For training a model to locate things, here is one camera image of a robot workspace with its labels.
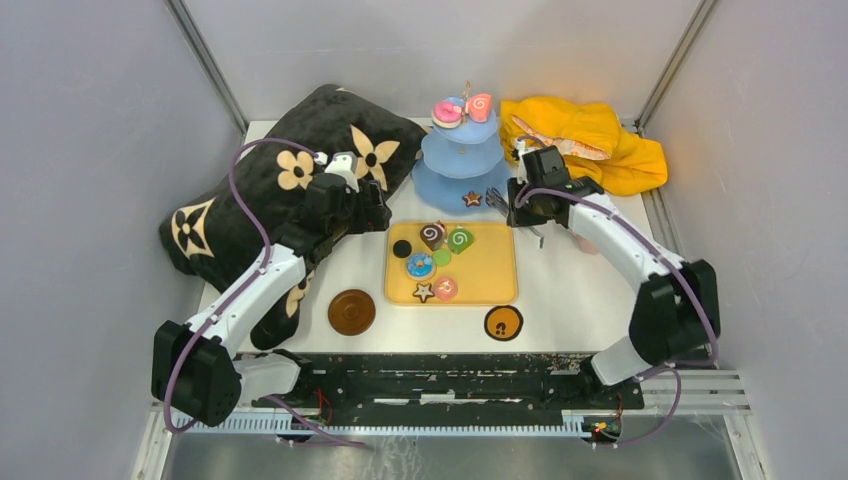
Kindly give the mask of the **pink mug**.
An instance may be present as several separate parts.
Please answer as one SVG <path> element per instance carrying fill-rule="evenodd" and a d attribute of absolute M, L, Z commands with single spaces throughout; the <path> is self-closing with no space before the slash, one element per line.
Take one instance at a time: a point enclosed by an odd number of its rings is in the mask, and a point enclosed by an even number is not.
<path fill-rule="evenodd" d="M 578 246 L 578 248 L 581 252 L 589 254 L 589 255 L 597 255 L 599 253 L 599 249 L 592 242 L 590 242 L 588 239 L 577 235 L 575 237 L 575 241 L 576 241 L 577 246 Z"/>

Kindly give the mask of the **yellow garment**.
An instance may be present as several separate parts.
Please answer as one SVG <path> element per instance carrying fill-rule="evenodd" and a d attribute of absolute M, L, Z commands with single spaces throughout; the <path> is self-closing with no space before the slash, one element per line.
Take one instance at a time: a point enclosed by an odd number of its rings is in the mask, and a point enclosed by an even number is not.
<path fill-rule="evenodd" d="M 500 113 L 506 153 L 529 135 L 533 146 L 556 147 L 571 176 L 587 176 L 617 196 L 641 194 L 668 181 L 661 144 L 627 131 L 607 104 L 535 96 L 503 100 Z"/>

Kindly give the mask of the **yellow black round coaster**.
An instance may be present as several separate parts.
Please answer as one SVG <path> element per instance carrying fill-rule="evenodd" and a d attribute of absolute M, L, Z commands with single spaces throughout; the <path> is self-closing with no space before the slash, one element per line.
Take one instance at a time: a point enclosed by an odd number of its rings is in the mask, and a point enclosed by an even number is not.
<path fill-rule="evenodd" d="M 496 306 L 489 310 L 483 322 L 486 335 L 496 341 L 508 342 L 520 335 L 524 317 L 512 305 Z"/>

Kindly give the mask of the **brown round coaster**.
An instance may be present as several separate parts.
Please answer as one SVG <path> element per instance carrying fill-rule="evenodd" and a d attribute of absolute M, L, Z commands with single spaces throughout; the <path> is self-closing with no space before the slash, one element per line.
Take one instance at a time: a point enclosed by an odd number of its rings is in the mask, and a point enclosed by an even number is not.
<path fill-rule="evenodd" d="M 329 303 L 327 318 L 339 334 L 356 336 L 373 324 L 376 305 L 373 298 L 360 289 L 348 289 L 337 294 Z"/>

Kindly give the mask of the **star cookie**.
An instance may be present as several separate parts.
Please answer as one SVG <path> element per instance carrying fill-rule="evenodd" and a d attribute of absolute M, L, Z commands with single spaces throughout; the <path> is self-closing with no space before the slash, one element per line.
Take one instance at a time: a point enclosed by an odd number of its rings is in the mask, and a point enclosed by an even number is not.
<path fill-rule="evenodd" d="M 413 296 L 416 297 L 422 304 L 426 303 L 430 298 L 435 296 L 432 284 L 417 283 Z"/>
<path fill-rule="evenodd" d="M 480 207 L 482 202 L 482 196 L 475 191 L 469 191 L 463 197 L 463 202 L 466 208 L 474 208 Z"/>

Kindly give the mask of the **salmon swirl cake slice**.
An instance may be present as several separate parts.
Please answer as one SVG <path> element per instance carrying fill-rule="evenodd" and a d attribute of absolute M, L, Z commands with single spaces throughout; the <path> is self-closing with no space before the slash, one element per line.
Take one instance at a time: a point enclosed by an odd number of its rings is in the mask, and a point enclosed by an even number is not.
<path fill-rule="evenodd" d="M 465 100 L 464 113 L 466 118 L 472 122 L 487 122 L 491 109 L 492 97 L 488 93 L 479 93 Z"/>

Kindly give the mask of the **blue three-tier cake stand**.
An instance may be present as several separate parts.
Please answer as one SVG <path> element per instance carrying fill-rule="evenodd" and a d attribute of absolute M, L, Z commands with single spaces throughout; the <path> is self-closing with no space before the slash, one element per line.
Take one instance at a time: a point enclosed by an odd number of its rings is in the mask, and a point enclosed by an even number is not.
<path fill-rule="evenodd" d="M 475 92 L 466 82 L 460 95 L 447 97 L 464 107 Z M 492 98 L 488 121 L 475 123 L 466 118 L 455 129 L 435 126 L 421 142 L 421 158 L 411 178 L 418 197 L 427 205 L 453 215 L 465 215 L 486 206 L 489 187 L 502 188 L 510 178 L 504 150 L 498 136 L 500 121 Z M 462 197 L 469 191 L 482 196 L 480 207 L 466 208 Z"/>

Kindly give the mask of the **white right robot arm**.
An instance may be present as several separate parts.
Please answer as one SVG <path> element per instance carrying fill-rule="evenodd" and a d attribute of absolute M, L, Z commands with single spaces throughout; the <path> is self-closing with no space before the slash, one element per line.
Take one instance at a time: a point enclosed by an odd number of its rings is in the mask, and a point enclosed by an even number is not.
<path fill-rule="evenodd" d="M 564 227 L 594 246 L 636 294 L 627 333 L 581 365 L 580 400 L 602 408 L 617 396 L 618 384 L 689 365 L 686 354 L 701 347 L 710 353 L 703 365 L 714 365 L 721 325 L 713 266 L 687 261 L 646 236 L 596 181 L 572 177 L 556 147 L 523 136 L 513 155 L 518 169 L 507 184 L 508 225 Z"/>

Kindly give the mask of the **chocolate swirl roll cake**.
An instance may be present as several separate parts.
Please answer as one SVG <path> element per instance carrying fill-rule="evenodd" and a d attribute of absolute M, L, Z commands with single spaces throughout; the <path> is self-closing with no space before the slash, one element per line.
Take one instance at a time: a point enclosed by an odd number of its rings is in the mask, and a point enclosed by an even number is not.
<path fill-rule="evenodd" d="M 442 247 L 446 239 L 446 234 L 447 228 L 440 221 L 428 223 L 419 231 L 420 239 L 433 252 Z"/>

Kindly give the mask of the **metal serving tongs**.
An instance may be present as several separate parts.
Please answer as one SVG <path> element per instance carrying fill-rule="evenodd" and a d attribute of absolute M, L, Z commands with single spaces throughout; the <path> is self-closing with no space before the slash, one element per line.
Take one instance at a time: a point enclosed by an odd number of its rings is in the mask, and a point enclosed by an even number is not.
<path fill-rule="evenodd" d="M 509 218 L 509 207 L 507 205 L 506 199 L 500 193 L 500 191 L 494 187 L 489 187 L 486 189 L 485 193 L 486 204 L 495 209 L 499 214 L 501 214 L 505 219 Z M 523 227 L 523 230 L 534 235 L 538 240 L 538 248 L 542 249 L 544 247 L 545 237 L 544 235 L 535 227 L 528 226 Z"/>

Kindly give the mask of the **black floral plush pillow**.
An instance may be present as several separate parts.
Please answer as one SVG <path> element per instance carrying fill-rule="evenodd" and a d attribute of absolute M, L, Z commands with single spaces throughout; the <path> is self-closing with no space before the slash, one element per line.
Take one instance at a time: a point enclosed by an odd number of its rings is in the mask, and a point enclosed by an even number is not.
<path fill-rule="evenodd" d="M 316 156 L 352 152 L 358 180 L 376 180 L 390 198 L 420 158 L 419 124 L 339 85 L 318 87 L 285 113 L 235 165 L 234 173 L 177 208 L 159 226 L 173 266 L 224 292 L 290 221 L 324 170 Z"/>

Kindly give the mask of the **pink round candy cake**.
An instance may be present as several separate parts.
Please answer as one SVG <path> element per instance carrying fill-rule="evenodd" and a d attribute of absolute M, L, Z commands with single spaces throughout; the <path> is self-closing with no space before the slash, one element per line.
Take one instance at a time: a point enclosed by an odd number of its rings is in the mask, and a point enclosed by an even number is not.
<path fill-rule="evenodd" d="M 435 297 L 441 302 L 450 302 L 458 294 L 458 283 L 450 277 L 442 277 L 434 282 Z"/>

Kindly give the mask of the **green swirl roll cake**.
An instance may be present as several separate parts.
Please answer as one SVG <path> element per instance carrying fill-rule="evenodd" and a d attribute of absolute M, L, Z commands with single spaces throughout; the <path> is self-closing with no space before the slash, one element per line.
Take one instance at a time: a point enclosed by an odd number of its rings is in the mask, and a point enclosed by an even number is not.
<path fill-rule="evenodd" d="M 474 241 L 475 237 L 472 232 L 463 226 L 453 228 L 447 236 L 448 249 L 454 255 L 463 253 Z"/>

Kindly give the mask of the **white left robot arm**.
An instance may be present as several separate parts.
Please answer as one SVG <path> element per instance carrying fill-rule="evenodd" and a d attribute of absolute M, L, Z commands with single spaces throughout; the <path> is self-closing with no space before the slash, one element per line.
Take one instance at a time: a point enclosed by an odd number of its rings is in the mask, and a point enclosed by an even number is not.
<path fill-rule="evenodd" d="M 387 230 L 391 211 L 379 183 L 321 173 L 295 216 L 257 259 L 205 310 L 164 322 L 154 335 L 152 386 L 167 412 L 214 427 L 241 405 L 278 394 L 307 404 L 314 379 L 289 354 L 240 359 L 242 343 L 270 309 L 315 269 L 346 235 Z"/>

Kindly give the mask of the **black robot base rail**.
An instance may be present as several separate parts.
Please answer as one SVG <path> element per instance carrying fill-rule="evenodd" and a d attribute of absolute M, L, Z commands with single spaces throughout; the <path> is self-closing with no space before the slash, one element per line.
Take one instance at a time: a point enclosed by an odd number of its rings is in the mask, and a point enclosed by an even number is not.
<path fill-rule="evenodd" d="M 582 353 L 297 355 L 283 400 L 332 427 L 556 426 L 564 411 L 641 410 L 633 381 L 592 386 Z"/>

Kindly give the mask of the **green macaron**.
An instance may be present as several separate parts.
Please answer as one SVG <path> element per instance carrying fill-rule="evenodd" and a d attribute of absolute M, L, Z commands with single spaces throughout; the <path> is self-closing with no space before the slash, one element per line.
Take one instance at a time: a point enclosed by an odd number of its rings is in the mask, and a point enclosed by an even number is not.
<path fill-rule="evenodd" d="M 446 267 L 452 260 L 452 253 L 448 249 L 438 249 L 432 253 L 433 262 L 437 267 Z"/>

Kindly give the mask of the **black sandwich cookie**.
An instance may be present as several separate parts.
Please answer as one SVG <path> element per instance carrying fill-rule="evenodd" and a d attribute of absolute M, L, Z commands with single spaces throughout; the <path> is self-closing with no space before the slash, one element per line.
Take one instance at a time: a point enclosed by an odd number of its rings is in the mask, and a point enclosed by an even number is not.
<path fill-rule="evenodd" d="M 412 244 L 408 240 L 397 240 L 392 244 L 391 252 L 394 257 L 406 259 L 412 254 Z"/>

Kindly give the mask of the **blue frosted donut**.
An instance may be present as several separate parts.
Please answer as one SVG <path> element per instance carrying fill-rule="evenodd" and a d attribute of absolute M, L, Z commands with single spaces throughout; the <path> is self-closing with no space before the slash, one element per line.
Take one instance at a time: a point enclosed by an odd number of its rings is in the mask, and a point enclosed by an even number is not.
<path fill-rule="evenodd" d="M 406 259 L 406 274 L 409 278 L 416 281 L 424 281 L 433 276 L 436 271 L 436 265 L 433 257 L 424 252 L 411 254 Z"/>

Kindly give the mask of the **pink frosted donut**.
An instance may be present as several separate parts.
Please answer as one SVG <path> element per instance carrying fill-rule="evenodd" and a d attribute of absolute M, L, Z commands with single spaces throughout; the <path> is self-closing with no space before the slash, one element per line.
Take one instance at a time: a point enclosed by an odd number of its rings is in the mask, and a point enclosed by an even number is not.
<path fill-rule="evenodd" d="M 435 126 L 444 129 L 455 129 L 464 120 L 464 107 L 450 100 L 436 103 L 431 110 L 431 121 Z"/>

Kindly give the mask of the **yellow serving tray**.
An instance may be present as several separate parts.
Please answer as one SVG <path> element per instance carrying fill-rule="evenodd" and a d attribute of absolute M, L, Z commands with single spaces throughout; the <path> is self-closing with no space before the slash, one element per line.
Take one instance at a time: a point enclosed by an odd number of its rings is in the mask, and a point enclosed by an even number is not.
<path fill-rule="evenodd" d="M 392 244 L 397 240 L 408 240 L 412 244 L 412 254 L 433 251 L 425 246 L 419 237 L 420 229 L 427 222 L 401 222 L 388 230 L 386 264 L 384 276 L 384 294 L 387 300 L 404 306 L 494 306 L 509 304 L 518 296 L 518 282 L 515 260 L 513 231 L 495 222 L 447 222 L 440 221 L 447 228 L 442 248 L 448 249 L 448 233 L 457 226 L 469 229 L 475 237 L 474 243 L 459 255 L 452 254 L 452 260 L 446 267 L 437 267 L 433 276 L 424 281 L 416 281 L 406 274 L 406 259 L 393 256 Z M 442 277 L 450 277 L 458 283 L 458 294 L 450 302 L 441 302 L 435 296 L 422 304 L 413 292 L 417 283 L 431 283 Z"/>

